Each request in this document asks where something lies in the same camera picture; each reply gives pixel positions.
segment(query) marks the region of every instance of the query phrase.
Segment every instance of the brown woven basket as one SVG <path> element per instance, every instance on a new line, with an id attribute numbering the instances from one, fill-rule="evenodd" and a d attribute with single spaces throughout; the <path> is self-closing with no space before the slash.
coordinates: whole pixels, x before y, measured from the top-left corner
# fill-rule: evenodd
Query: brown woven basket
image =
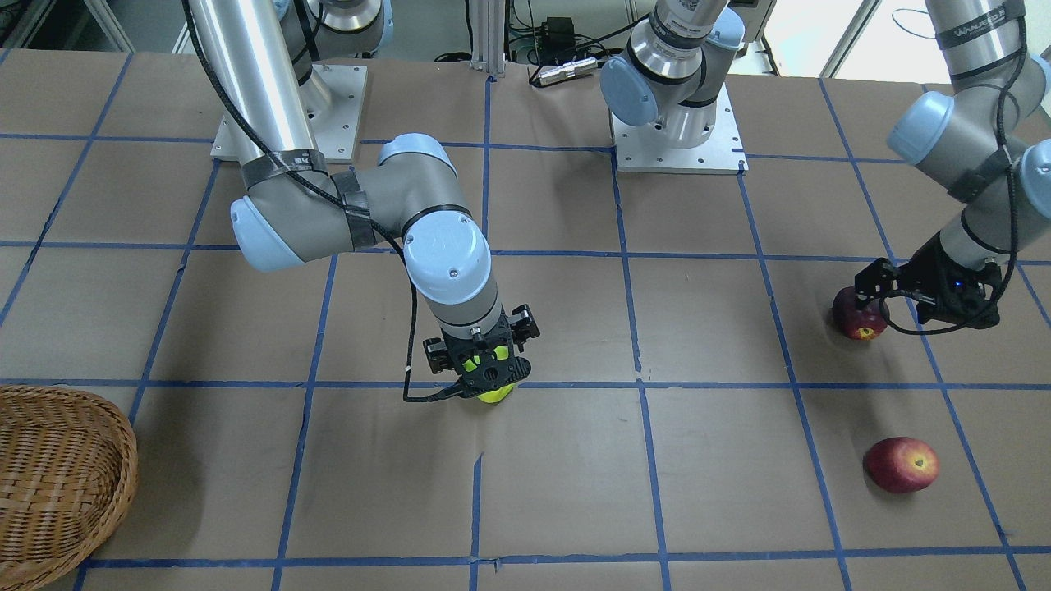
<path id="1" fill-rule="evenodd" d="M 43 587 L 105 542 L 135 496 L 138 460 L 112 403 L 0 386 L 0 591 Z"/>

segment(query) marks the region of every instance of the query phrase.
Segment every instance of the red apple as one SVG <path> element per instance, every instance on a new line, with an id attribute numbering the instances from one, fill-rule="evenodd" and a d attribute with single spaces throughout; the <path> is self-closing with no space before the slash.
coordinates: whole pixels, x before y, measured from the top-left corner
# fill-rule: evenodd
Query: red apple
<path id="1" fill-rule="evenodd" d="M 865 472 L 887 492 L 915 492 L 937 477 L 937 455 L 912 437 L 890 437 L 873 445 L 863 458 Z"/>
<path id="2" fill-rule="evenodd" d="M 872 300 L 862 309 L 854 307 L 853 287 L 844 287 L 832 301 L 832 322 L 840 332 L 854 341 L 871 341 L 887 328 L 880 303 Z"/>

